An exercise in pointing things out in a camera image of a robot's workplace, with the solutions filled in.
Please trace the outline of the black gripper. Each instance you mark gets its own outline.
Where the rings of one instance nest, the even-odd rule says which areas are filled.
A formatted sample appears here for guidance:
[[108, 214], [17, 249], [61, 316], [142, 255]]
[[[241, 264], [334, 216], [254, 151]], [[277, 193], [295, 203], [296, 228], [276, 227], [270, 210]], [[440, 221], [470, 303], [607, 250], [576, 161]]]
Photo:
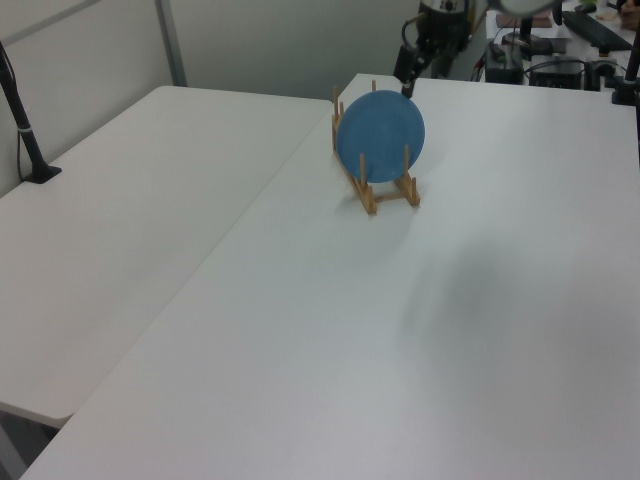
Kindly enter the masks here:
[[[458, 0], [421, 1], [417, 20], [418, 42], [434, 48], [462, 51], [469, 41], [471, 30], [471, 2]], [[411, 48], [401, 45], [393, 76], [401, 83], [401, 94], [413, 95], [416, 75], [422, 75], [434, 60], [434, 49]]]

